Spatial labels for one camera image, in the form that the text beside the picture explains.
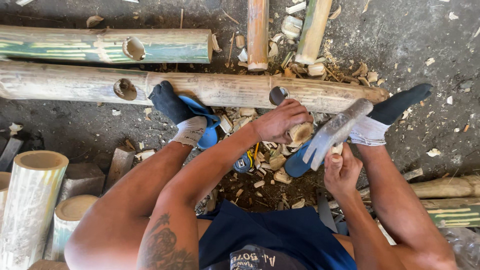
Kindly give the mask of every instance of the leg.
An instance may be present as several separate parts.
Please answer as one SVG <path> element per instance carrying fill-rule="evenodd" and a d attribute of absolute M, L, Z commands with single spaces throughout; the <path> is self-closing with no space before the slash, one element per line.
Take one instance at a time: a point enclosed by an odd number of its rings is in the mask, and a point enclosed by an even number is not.
<path fill-rule="evenodd" d="M 170 142 L 101 197 L 68 242 L 65 257 L 70 269 L 135 269 L 158 195 L 191 150 L 191 146 Z"/>
<path fill-rule="evenodd" d="M 385 146 L 357 145 L 367 171 L 373 208 L 398 243 L 396 252 L 410 269 L 456 269 L 447 241 L 395 167 Z"/>

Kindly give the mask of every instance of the tape measure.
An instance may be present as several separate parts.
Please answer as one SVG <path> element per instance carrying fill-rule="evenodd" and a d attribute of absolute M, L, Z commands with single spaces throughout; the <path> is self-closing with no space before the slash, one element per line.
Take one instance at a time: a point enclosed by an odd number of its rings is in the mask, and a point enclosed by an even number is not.
<path fill-rule="evenodd" d="M 237 160 L 233 164 L 233 168 L 237 172 L 248 172 L 253 168 L 253 155 L 250 150 L 247 150 L 245 154 L 243 154 L 239 160 Z"/>

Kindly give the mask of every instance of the white sock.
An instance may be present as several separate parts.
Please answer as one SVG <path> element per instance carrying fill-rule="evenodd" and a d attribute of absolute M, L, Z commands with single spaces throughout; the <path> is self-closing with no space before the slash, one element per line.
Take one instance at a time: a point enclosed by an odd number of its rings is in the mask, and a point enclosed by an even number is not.
<path fill-rule="evenodd" d="M 204 135 L 207 119 L 204 116 L 195 116 L 179 123 L 177 127 L 179 131 L 170 141 L 195 147 L 198 140 Z"/>
<path fill-rule="evenodd" d="M 384 145 L 385 131 L 388 127 L 389 125 L 365 116 L 355 123 L 350 132 L 352 143 L 368 146 Z"/>

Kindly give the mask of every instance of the hammer head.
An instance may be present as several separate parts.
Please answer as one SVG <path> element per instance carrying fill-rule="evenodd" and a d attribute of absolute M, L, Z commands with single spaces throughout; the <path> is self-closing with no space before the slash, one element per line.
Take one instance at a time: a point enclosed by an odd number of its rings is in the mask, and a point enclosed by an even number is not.
<path fill-rule="evenodd" d="M 325 158 L 328 150 L 348 138 L 353 125 L 373 110 L 373 105 L 365 98 L 360 98 L 345 111 L 328 121 L 313 137 L 312 142 L 303 155 L 303 162 L 308 163 L 313 155 L 312 170 L 316 171 Z"/>

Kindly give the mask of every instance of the blue shorts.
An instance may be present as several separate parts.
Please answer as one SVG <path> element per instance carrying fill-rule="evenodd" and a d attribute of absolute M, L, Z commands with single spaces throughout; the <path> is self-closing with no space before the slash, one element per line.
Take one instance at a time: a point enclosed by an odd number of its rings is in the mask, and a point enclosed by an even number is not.
<path fill-rule="evenodd" d="M 200 269 L 229 260 L 246 245 L 285 253 L 307 269 L 357 269 L 313 207 L 249 213 L 223 200 L 198 218 L 213 221 L 199 241 Z"/>

